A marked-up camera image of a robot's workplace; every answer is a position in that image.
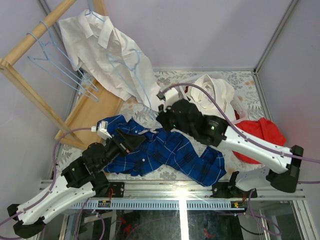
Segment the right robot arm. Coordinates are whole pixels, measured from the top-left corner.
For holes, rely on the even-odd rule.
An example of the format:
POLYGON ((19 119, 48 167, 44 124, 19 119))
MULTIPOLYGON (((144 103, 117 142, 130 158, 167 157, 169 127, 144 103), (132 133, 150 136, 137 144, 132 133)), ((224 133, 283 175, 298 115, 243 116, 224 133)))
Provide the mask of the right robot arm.
POLYGON ((267 142, 231 125, 215 115, 203 115, 185 99, 158 107, 157 121, 164 130, 179 130, 197 142, 240 153, 263 164, 262 168, 231 175, 228 192, 240 197, 252 189, 271 186, 284 193, 294 193, 298 185, 303 148, 291 148, 267 142))

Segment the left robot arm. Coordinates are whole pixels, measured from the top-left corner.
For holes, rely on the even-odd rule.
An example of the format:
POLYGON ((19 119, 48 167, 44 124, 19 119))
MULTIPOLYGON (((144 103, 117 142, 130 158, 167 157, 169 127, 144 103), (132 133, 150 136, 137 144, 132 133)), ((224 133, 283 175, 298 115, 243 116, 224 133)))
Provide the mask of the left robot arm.
POLYGON ((105 144, 94 142, 80 157, 64 166, 51 185, 23 204, 11 204, 8 215, 16 221, 14 233, 28 239, 40 233, 52 219, 74 204, 91 197, 105 197, 110 190, 103 169, 116 157, 137 149, 146 137, 116 129, 105 144))

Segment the red black plaid shirt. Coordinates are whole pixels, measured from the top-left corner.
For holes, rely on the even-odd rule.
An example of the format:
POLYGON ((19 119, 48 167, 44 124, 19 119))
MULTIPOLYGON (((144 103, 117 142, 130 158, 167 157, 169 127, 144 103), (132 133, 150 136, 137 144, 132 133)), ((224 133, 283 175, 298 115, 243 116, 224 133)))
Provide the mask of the red black plaid shirt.
MULTIPOLYGON (((202 88, 215 100, 232 123, 237 124, 248 118, 248 113, 235 94, 233 87, 229 90, 227 87, 206 84, 202 88)), ((214 103, 201 90, 189 86, 185 89, 185 95, 203 115, 224 118, 214 103)))

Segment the blue hanger of white shirt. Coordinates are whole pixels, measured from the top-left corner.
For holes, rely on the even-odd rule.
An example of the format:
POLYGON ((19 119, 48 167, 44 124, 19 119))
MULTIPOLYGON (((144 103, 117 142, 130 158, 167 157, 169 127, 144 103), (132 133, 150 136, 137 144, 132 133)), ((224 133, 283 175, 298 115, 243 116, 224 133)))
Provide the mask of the blue hanger of white shirt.
POLYGON ((38 37, 36 37, 35 40, 39 44, 40 48, 42 49, 43 58, 30 56, 28 59, 31 62, 33 62, 36 66, 38 66, 39 68, 44 70, 46 73, 48 73, 50 76, 55 77, 56 79, 63 82, 67 86, 76 90, 79 94, 84 95, 90 99, 93 99, 94 101, 97 101, 98 97, 95 95, 95 93, 97 93, 99 90, 98 90, 98 87, 93 83, 93 77, 86 71, 82 70, 80 67, 77 67, 74 61, 72 61, 68 57, 67 52, 64 49, 62 49, 60 44, 57 43, 48 25, 43 20, 41 20, 40 23, 45 26, 48 32, 50 41, 44 42, 44 41, 41 41, 38 37), (52 51, 50 50, 51 47, 58 50, 58 52, 69 61, 70 67, 67 67, 61 60, 59 60, 57 54, 52 53, 52 51), (52 71, 45 69, 43 66, 39 64, 40 61, 49 62, 51 65, 56 67, 64 76, 70 79, 74 83, 74 85, 66 82, 66 80, 56 75, 52 71))

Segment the light blue wire hanger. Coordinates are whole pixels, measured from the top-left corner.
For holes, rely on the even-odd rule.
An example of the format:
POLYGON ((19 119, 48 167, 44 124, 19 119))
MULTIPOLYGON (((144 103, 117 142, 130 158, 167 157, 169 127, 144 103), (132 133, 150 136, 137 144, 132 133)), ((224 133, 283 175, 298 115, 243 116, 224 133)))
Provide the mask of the light blue wire hanger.
MULTIPOLYGON (((35 42, 36 42, 36 36, 35 36, 35 34, 33 34, 33 33, 31 33, 31 32, 28 32, 27 34, 26 34, 26 36, 27 37, 31 37, 33 40, 35 40, 35 42)), ((63 57, 59 52, 58 52, 58 50, 56 50, 55 48, 53 48, 53 47, 50 47, 49 48, 51 51, 52 51, 52 53, 54 53, 54 54, 57 54, 57 57, 58 57, 58 59, 59 60, 61 60, 67 67, 70 67, 71 66, 71 64, 70 64, 70 62, 65 58, 65 57, 63 57)), ((36 56, 31 56, 31 55, 29 55, 27 58, 29 58, 29 57, 35 57, 35 58, 43 58, 44 57, 44 55, 43 55, 43 51, 42 51, 42 57, 36 57, 36 56)), ((62 74, 56 67, 54 67, 52 64, 50 64, 49 62, 47 62, 47 61, 40 61, 39 62, 39 64, 42 66, 42 67, 44 67, 46 70, 48 70, 48 71, 51 71, 51 72, 53 72, 54 74, 56 74, 56 75, 58 75, 59 77, 61 77, 61 78, 63 78, 67 83, 69 83, 69 84, 72 84, 72 85, 74 85, 75 83, 74 82, 72 82, 70 79, 68 79, 66 76, 64 76, 64 74, 62 74)), ((98 92, 96 92, 95 93, 95 95, 97 96, 97 101, 95 101, 95 100, 93 100, 93 99, 91 99, 91 100, 93 100, 94 102, 99 102, 99 97, 98 97, 98 92)))

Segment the blue plaid shirt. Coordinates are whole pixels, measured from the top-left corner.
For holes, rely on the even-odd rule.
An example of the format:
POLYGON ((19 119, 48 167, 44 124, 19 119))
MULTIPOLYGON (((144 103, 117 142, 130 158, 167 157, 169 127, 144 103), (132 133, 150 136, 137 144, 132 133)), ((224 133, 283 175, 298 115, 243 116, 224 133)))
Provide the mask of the blue plaid shirt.
POLYGON ((204 187, 209 187, 225 174, 223 154, 207 147, 198 155, 188 138, 177 131, 166 132, 163 128, 149 129, 134 119, 123 115, 104 119, 107 131, 116 136, 117 129, 134 136, 142 135, 146 140, 127 156, 118 156, 104 170, 108 173, 145 176, 166 165, 204 187))

